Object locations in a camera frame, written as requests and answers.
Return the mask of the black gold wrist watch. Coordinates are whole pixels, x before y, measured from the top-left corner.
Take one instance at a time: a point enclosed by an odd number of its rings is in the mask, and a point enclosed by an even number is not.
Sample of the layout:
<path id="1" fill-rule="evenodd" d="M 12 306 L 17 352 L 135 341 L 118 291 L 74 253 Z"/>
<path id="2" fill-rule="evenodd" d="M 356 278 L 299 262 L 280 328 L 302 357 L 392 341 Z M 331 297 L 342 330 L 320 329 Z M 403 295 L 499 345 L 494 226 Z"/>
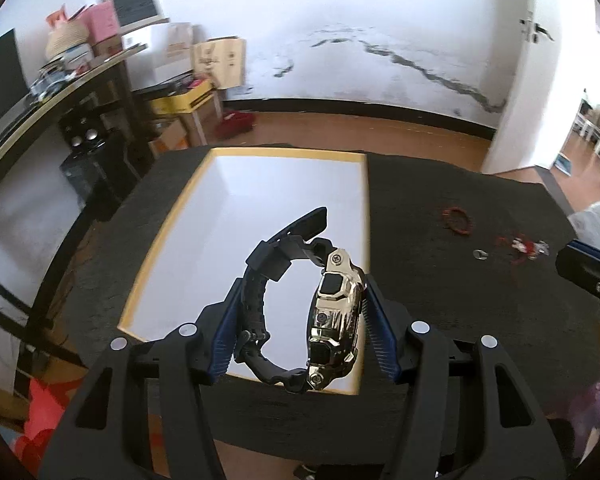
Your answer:
<path id="1" fill-rule="evenodd" d="M 246 214 L 230 224 L 230 235 L 238 255 L 248 257 L 260 240 L 266 240 L 280 230 L 298 212 L 298 205 L 272 218 L 263 214 Z M 354 264 L 368 268 L 368 214 L 359 202 L 340 202 L 328 206 L 327 228 L 321 237 L 329 238 L 335 246 L 345 249 Z M 262 348 L 263 355 L 280 367 L 306 369 L 306 326 L 314 292 L 320 284 L 321 270 L 306 260 L 294 262 L 277 283 L 266 286 L 264 315 L 266 328 L 272 334 Z"/>

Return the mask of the red plastic bag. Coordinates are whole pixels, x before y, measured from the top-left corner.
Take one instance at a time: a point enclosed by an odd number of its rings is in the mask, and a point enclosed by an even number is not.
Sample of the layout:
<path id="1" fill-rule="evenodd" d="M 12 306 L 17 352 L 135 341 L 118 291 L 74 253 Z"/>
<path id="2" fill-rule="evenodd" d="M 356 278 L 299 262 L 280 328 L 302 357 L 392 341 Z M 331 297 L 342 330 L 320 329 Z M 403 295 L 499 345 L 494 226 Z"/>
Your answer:
<path id="1" fill-rule="evenodd" d="M 23 435 L 15 440 L 12 450 L 32 476 L 38 475 L 50 439 L 81 382 L 82 378 L 54 384 L 38 379 L 30 381 L 28 419 Z"/>

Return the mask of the black patterned table cloth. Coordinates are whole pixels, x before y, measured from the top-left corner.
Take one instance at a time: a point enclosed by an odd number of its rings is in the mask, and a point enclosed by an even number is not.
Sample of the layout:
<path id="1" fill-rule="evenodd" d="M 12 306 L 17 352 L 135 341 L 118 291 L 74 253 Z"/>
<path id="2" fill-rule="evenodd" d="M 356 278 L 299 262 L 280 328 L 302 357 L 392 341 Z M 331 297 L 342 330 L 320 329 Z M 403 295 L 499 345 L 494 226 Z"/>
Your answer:
<path id="1" fill-rule="evenodd" d="M 94 237 L 62 312 L 84 363 L 124 334 L 119 318 L 158 224 L 210 151 L 161 156 Z M 521 262 L 506 246 L 522 235 L 554 252 L 572 240 L 567 217 L 542 185 L 436 160 L 364 156 L 368 273 L 386 298 L 451 337 L 494 336 L 547 413 L 596 381 L 597 301 L 557 274 L 553 255 Z"/>

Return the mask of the yellow cardboard box white inside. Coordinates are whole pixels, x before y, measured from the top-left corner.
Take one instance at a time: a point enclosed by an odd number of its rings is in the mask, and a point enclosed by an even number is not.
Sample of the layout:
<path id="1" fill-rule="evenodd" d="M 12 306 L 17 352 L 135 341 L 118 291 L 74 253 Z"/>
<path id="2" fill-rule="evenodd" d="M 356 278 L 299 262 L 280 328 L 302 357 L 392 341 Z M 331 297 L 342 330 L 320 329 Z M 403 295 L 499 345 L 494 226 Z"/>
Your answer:
<path id="1" fill-rule="evenodd" d="M 214 148 L 186 178 L 158 224 L 118 327 L 165 337 L 222 301 L 262 240 L 324 207 L 332 270 L 370 270 L 370 199 L 360 153 L 304 148 Z"/>

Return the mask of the black speaker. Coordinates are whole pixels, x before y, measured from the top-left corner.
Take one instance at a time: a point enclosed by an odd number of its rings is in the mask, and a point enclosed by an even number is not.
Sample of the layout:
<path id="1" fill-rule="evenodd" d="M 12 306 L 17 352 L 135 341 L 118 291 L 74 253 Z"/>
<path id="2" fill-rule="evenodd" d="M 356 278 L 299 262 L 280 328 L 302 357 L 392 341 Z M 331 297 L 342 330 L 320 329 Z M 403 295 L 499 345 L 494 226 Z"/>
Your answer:
<path id="1" fill-rule="evenodd" d="M 109 132 L 102 116 L 91 110 L 72 110 L 60 118 L 62 137 L 75 153 L 94 150 L 108 138 Z"/>

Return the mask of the brown cardboard carton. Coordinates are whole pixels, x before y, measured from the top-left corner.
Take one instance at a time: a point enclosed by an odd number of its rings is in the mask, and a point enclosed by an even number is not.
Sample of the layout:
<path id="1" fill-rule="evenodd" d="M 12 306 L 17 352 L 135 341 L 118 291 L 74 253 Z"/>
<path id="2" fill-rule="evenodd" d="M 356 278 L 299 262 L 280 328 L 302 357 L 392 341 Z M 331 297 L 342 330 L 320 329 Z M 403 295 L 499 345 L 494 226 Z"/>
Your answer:
<path id="1" fill-rule="evenodd" d="M 166 152 L 208 145 L 215 139 L 215 127 L 223 118 L 223 107 L 219 93 L 215 91 L 214 97 L 200 104 L 193 113 L 152 114 L 156 136 L 149 142 L 149 148 L 158 158 Z"/>

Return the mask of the red bag on floor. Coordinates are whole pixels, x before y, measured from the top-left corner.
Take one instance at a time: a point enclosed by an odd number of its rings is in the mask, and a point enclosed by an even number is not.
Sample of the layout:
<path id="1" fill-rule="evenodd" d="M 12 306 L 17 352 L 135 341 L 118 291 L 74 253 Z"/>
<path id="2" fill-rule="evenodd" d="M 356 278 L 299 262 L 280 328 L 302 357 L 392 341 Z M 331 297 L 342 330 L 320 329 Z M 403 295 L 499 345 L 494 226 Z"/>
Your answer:
<path id="1" fill-rule="evenodd" d="M 215 127 L 215 136 L 220 140 L 226 140 L 238 136 L 238 134 L 249 132 L 256 122 L 256 115 L 242 110 L 232 110 L 223 115 L 223 118 Z"/>

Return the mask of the black side desk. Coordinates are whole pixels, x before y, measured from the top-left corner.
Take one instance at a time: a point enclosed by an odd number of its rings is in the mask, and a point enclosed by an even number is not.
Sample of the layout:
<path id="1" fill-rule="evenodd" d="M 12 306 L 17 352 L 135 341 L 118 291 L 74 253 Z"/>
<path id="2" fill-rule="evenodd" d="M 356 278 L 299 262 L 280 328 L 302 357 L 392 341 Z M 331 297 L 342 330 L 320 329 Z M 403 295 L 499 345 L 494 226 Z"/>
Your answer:
<path id="1" fill-rule="evenodd" d="M 125 62 L 132 56 L 147 49 L 147 44 L 134 44 L 107 58 L 105 62 L 68 84 L 42 105 L 35 107 L 32 113 L 17 125 L 11 126 L 0 136 L 0 184 L 20 157 L 38 140 L 59 118 L 94 92 L 99 86 L 110 81 L 116 89 L 117 106 L 121 107 L 126 123 L 129 125 L 132 140 L 142 140 L 146 144 L 147 129 L 140 119 L 135 106 L 131 84 Z"/>

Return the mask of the yellow flat box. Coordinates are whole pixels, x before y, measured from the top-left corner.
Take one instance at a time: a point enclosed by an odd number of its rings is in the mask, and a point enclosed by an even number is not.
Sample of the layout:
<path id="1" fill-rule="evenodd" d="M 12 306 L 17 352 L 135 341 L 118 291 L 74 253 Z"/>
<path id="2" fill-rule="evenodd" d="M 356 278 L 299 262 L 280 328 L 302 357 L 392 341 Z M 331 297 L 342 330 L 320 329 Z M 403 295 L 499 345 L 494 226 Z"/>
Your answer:
<path id="1" fill-rule="evenodd" d="M 195 79 L 183 91 L 149 101 L 155 115 L 190 114 L 203 102 L 214 97 L 214 84 L 210 79 Z"/>

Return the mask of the white paper shopping bag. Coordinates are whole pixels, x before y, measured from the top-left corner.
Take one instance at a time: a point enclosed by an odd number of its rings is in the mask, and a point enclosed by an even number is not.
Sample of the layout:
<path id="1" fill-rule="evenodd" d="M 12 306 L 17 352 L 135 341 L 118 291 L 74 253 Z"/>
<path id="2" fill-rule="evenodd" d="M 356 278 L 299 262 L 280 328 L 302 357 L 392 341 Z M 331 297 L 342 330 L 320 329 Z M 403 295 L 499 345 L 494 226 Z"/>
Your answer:
<path id="1" fill-rule="evenodd" d="M 193 26 L 186 22 L 149 25 L 123 35 L 125 49 L 146 46 L 126 61 L 131 88 L 143 90 L 190 73 L 193 39 Z"/>

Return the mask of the brown paper shopping bag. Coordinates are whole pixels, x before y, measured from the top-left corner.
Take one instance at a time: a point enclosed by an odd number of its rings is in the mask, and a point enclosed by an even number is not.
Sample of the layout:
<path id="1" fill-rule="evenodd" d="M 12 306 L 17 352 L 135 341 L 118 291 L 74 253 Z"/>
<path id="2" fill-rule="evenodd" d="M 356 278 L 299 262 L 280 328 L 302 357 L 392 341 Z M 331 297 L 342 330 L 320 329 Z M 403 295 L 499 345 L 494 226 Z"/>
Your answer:
<path id="1" fill-rule="evenodd" d="M 246 42 L 231 36 L 198 42 L 192 47 L 193 72 L 215 88 L 237 88 L 245 81 Z"/>

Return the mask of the pink box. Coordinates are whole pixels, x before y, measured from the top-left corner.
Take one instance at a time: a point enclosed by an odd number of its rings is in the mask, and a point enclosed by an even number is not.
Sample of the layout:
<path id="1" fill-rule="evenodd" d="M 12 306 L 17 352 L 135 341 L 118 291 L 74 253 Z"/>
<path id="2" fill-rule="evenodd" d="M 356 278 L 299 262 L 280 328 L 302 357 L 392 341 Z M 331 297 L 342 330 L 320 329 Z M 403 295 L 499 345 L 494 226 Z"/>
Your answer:
<path id="1" fill-rule="evenodd" d="M 79 10 L 76 19 L 86 27 L 89 44 L 98 44 L 120 32 L 120 24 L 112 0 L 86 6 Z"/>

